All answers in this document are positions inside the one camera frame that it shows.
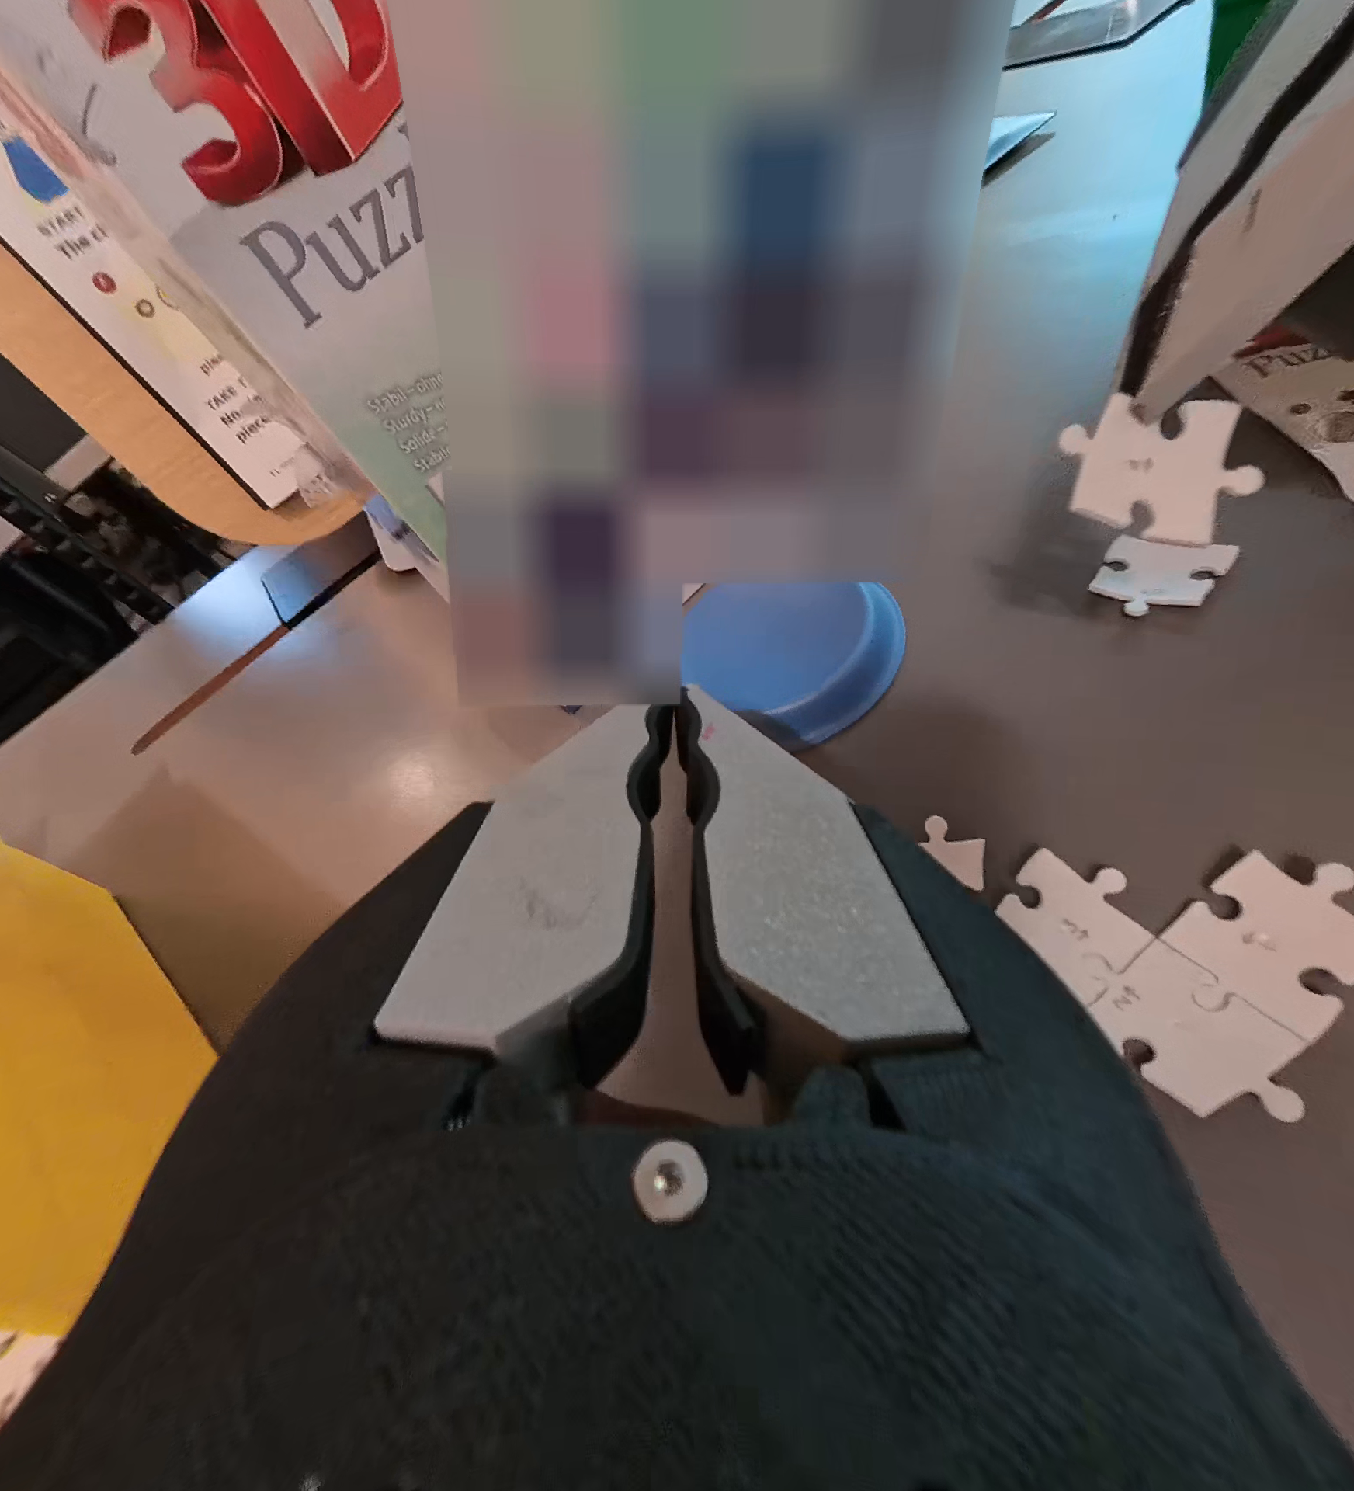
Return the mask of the light wooden table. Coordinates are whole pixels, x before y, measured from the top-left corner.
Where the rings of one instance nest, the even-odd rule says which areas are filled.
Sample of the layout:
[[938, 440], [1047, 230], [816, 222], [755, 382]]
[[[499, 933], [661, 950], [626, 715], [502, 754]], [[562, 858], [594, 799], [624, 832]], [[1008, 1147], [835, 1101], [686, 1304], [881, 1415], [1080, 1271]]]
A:
[[195, 527], [251, 546], [286, 548], [340, 532], [357, 493], [293, 498], [265, 510], [126, 364], [0, 241], [0, 356], [84, 434]]

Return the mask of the white printed notice card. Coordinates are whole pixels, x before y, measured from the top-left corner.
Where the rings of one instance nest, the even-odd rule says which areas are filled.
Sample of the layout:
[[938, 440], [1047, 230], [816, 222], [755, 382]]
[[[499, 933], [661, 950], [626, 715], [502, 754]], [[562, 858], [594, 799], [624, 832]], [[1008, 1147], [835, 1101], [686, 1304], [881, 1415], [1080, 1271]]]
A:
[[112, 44], [94, 42], [72, 3], [0, 3], [0, 242], [201, 440], [250, 507], [295, 512], [326, 490], [307, 443], [186, 314], [172, 294], [179, 272], [159, 284], [134, 256], [154, 230], [145, 214], [125, 208], [114, 234], [91, 200], [131, 167], [161, 203], [209, 206], [183, 163], [232, 138], [206, 95], [197, 120], [175, 122], [153, 78], [172, 47], [186, 50], [179, 21], [209, 63], [192, 3], [120, 3]]

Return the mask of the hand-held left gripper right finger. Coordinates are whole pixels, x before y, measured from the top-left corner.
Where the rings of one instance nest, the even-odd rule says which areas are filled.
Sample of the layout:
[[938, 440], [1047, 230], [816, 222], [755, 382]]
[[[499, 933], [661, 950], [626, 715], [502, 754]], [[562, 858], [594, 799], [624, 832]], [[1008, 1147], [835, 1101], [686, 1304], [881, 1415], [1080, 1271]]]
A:
[[819, 1067], [953, 1050], [969, 1025], [853, 802], [690, 687], [697, 1016], [724, 1087], [792, 1094]]

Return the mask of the white rounded plastic object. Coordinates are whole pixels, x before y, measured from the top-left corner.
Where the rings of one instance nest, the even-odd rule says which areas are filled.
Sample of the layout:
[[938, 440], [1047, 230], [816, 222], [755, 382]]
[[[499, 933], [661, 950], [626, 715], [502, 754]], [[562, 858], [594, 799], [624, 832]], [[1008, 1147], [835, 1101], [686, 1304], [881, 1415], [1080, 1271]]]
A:
[[362, 512], [368, 518], [382, 560], [390, 571], [398, 574], [417, 571], [429, 581], [442, 576], [442, 560], [381, 495], [373, 495]]

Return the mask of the white printed instruction leaflet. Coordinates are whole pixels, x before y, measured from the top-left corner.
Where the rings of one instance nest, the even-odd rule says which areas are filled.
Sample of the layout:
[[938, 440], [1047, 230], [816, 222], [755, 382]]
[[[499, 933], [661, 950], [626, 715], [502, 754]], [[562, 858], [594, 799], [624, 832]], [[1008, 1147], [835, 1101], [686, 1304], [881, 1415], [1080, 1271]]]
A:
[[1315, 457], [1354, 504], [1354, 362], [1293, 331], [1268, 331], [1215, 382]]

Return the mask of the white curved puzzle piece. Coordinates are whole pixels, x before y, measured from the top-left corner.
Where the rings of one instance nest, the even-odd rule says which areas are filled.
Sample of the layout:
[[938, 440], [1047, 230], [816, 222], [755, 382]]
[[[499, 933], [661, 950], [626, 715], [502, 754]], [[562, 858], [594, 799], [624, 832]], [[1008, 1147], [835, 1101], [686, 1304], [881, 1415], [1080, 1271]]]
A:
[[1143, 507], [1147, 542], [1212, 545], [1221, 498], [1262, 492], [1264, 470], [1226, 467], [1242, 414], [1237, 404], [1187, 401], [1176, 414], [1179, 431], [1167, 437], [1159, 425], [1139, 420], [1134, 401], [1114, 393], [1094, 431], [1081, 425], [1062, 429], [1059, 453], [1080, 464], [1069, 510], [1128, 532], [1136, 509]]

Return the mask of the joined white puzzle piece cluster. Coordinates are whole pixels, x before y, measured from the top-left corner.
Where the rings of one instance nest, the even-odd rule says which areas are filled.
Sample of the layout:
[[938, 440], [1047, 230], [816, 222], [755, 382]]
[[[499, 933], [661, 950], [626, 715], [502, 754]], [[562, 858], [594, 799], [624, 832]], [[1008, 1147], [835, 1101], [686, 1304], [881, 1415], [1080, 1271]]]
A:
[[1190, 902], [1162, 931], [1114, 903], [1117, 867], [1081, 875], [1047, 849], [1017, 872], [998, 917], [1080, 1000], [1117, 1055], [1148, 1048], [1142, 1078], [1197, 1117], [1254, 1098], [1276, 1122], [1304, 1117], [1281, 1073], [1320, 1042], [1343, 998], [1304, 984], [1323, 974], [1354, 988], [1354, 869], [1318, 864], [1299, 880], [1251, 852], [1209, 891], [1225, 919]]

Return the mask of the colourful cartoon puzzle box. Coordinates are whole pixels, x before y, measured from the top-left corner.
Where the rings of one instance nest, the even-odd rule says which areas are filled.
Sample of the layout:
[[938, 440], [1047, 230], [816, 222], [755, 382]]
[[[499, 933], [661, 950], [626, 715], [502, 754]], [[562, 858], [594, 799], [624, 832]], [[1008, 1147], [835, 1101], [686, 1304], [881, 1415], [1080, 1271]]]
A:
[[183, 166], [209, 206], [159, 202], [137, 172], [91, 200], [125, 234], [123, 209], [154, 226], [131, 251], [298, 431], [323, 496], [381, 495], [443, 563], [448, 428], [434, 339], [426, 209], [415, 181], [385, 2], [72, 3], [94, 42], [117, 41], [120, 3], [192, 3], [206, 19], [201, 63], [190, 21], [156, 89], [175, 122], [200, 97], [231, 142]]

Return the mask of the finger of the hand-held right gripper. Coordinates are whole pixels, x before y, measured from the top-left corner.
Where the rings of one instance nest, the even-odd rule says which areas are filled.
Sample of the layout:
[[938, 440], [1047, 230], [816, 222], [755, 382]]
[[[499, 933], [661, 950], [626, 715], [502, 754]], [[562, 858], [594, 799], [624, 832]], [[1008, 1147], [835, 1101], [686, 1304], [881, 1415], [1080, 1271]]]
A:
[[1352, 50], [1354, 2], [1214, 3], [1203, 106], [1122, 350], [1119, 393], [1140, 396], [1200, 236]]
[[1354, 50], [1200, 236], [1140, 396], [1181, 403], [1354, 247]]

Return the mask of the yellow box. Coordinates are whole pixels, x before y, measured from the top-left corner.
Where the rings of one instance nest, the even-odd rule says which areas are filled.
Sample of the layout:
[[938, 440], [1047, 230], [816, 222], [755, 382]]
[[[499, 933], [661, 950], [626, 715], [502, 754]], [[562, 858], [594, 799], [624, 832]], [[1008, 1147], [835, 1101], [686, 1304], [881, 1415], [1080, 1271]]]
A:
[[0, 838], [0, 1331], [70, 1329], [215, 1062], [117, 900]]

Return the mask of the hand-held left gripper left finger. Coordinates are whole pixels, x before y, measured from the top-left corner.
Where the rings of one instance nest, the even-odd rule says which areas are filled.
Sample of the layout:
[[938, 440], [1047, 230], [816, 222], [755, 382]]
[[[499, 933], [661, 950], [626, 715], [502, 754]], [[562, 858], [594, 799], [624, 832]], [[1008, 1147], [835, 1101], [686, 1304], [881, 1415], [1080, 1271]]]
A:
[[496, 797], [374, 1033], [598, 1087], [646, 1017], [674, 705], [618, 705]]

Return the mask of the blue round plastic stand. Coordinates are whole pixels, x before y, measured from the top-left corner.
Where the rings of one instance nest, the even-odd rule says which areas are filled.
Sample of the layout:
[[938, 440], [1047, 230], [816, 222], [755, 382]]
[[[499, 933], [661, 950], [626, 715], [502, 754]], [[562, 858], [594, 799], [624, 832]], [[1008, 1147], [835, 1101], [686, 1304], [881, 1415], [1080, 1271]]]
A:
[[872, 712], [905, 652], [905, 618], [888, 587], [727, 584], [686, 607], [682, 683], [799, 754]]

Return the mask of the black metal rack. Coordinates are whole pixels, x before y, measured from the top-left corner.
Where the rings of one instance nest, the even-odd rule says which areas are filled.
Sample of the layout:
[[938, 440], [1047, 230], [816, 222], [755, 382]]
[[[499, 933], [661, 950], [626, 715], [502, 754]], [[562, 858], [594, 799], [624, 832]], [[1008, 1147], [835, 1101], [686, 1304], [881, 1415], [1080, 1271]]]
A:
[[172, 515], [0, 354], [0, 744], [247, 551]]

